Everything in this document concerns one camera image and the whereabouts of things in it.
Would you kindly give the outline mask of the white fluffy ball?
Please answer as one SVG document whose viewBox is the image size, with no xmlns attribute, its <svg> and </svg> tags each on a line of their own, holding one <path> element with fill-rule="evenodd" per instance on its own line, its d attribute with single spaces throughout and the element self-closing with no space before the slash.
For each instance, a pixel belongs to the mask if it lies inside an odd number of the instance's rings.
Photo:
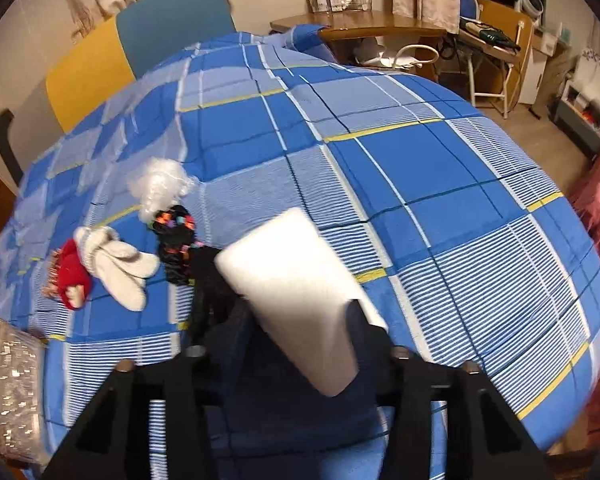
<svg viewBox="0 0 600 480">
<path fill-rule="evenodd" d="M 199 180 L 189 177 L 177 160 L 151 157 L 129 174 L 126 183 L 140 205 L 140 221 L 148 223 L 159 211 L 178 204 L 182 197 L 193 192 Z"/>
</svg>

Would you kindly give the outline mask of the blue plaid tablecloth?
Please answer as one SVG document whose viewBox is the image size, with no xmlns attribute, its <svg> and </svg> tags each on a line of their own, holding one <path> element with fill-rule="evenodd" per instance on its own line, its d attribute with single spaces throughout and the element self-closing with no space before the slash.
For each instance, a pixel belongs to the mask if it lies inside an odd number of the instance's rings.
<svg viewBox="0 0 600 480">
<path fill-rule="evenodd" d="M 92 276 L 46 298 L 50 256 L 110 226 L 157 256 L 129 174 L 151 157 L 221 251 L 302 209 L 386 321 L 396 405 L 324 396 L 250 303 L 228 353 L 189 345 L 194 283 L 160 261 L 146 307 Z M 600 378 L 600 256 L 554 181 L 497 124 L 419 76 L 338 64 L 311 26 L 169 56 L 24 170 L 0 233 L 0 318 L 45 344 L 32 479 L 548 479 L 546 451 Z"/>
</svg>

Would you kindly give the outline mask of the red haired doll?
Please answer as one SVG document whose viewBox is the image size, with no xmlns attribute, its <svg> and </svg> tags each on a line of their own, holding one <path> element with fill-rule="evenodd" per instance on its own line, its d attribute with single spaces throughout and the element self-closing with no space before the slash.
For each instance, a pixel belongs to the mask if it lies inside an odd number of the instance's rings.
<svg viewBox="0 0 600 480">
<path fill-rule="evenodd" d="M 46 298 L 61 301 L 69 310 L 79 310 L 86 303 L 92 285 L 91 274 L 83 265 L 74 240 L 67 240 L 64 246 L 52 252 L 42 288 Z"/>
</svg>

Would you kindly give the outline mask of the grey yellow blue headboard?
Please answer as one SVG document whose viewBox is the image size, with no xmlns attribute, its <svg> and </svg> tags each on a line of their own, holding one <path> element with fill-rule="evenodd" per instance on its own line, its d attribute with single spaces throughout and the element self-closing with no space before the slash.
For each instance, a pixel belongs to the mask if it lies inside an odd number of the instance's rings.
<svg viewBox="0 0 600 480">
<path fill-rule="evenodd" d="M 169 56 L 234 30 L 227 0 L 140 0 L 98 25 L 12 113 L 8 138 L 20 167 Z"/>
</svg>

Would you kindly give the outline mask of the ornate silver tissue box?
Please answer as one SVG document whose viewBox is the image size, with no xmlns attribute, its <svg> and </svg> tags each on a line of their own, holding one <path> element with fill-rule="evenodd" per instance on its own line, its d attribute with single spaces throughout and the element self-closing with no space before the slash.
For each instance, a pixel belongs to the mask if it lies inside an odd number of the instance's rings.
<svg viewBox="0 0 600 480">
<path fill-rule="evenodd" d="M 0 318 L 0 454 L 44 466 L 43 417 L 45 344 Z"/>
</svg>

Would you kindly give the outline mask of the wooden side table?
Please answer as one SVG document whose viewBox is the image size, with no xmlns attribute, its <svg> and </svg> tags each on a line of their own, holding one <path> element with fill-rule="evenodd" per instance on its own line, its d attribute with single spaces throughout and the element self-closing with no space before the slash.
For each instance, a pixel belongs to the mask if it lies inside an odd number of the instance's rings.
<svg viewBox="0 0 600 480">
<path fill-rule="evenodd" d="M 324 41 L 414 35 L 418 38 L 441 38 L 444 28 L 428 22 L 385 11 L 342 11 L 336 13 L 305 13 L 280 18 L 270 23 L 272 32 L 286 32 L 300 25 L 321 26 Z"/>
</svg>

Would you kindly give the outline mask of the white foam pad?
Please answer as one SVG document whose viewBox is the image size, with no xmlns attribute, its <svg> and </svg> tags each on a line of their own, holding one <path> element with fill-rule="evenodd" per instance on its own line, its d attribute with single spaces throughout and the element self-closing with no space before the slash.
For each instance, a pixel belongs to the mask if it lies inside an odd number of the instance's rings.
<svg viewBox="0 0 600 480">
<path fill-rule="evenodd" d="M 324 396 L 342 393 L 358 374 L 347 328 L 355 301 L 366 322 L 388 325 L 309 216 L 290 208 L 214 258 L 227 284 L 250 303 L 265 333 Z"/>
</svg>

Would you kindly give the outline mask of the wooden chair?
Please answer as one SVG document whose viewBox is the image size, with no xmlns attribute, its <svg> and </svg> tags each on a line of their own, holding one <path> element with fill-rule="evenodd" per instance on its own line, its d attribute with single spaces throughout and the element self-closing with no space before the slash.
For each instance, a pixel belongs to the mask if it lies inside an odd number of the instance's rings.
<svg viewBox="0 0 600 480">
<path fill-rule="evenodd" d="M 489 100 L 504 119 L 517 104 L 524 79 L 535 24 L 529 15 L 491 0 L 460 0 L 457 43 L 465 52 L 469 102 Z M 480 62 L 488 60 L 498 71 L 497 89 L 479 91 L 476 73 Z"/>
</svg>

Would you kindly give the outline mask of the white knitted sock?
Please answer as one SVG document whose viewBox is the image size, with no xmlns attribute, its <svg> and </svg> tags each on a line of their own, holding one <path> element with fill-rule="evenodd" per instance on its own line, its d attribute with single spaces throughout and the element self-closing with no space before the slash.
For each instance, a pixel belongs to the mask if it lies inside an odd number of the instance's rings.
<svg viewBox="0 0 600 480">
<path fill-rule="evenodd" d="M 84 268 L 109 295 L 126 310 L 143 311 L 146 281 L 157 273 L 159 258 L 124 242 L 110 226 L 80 226 L 74 231 L 73 240 Z"/>
</svg>

